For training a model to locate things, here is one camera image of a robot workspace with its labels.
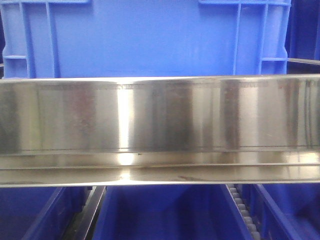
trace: shelf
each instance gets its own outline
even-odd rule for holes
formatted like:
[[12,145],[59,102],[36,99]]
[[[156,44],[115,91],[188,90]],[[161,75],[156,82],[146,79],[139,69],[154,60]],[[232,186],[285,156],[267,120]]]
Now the shelf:
[[8,79],[0,186],[320,181],[320,74]]

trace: metal rail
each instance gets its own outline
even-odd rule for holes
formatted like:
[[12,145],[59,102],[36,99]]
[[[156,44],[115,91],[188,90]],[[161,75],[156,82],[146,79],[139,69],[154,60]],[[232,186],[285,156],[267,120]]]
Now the metal rail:
[[0,186],[318,182],[320,74],[2,80]]

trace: blue plastic crate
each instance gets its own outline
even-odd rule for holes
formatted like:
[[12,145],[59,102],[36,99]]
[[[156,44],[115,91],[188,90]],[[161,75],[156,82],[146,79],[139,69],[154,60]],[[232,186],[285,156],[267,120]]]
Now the blue plastic crate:
[[292,0],[285,46],[290,58],[320,60],[320,0]]
[[93,240],[253,240],[225,185],[112,186]]
[[0,0],[5,78],[286,73],[291,0]]
[[320,239],[320,184],[242,185],[264,240]]
[[73,187],[0,188],[0,239],[61,239],[81,208]]

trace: stainless steel bar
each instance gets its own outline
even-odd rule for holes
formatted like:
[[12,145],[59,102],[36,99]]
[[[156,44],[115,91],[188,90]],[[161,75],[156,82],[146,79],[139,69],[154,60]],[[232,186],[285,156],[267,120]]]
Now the stainless steel bar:
[[318,181],[319,86],[320,74],[2,80],[0,186]]

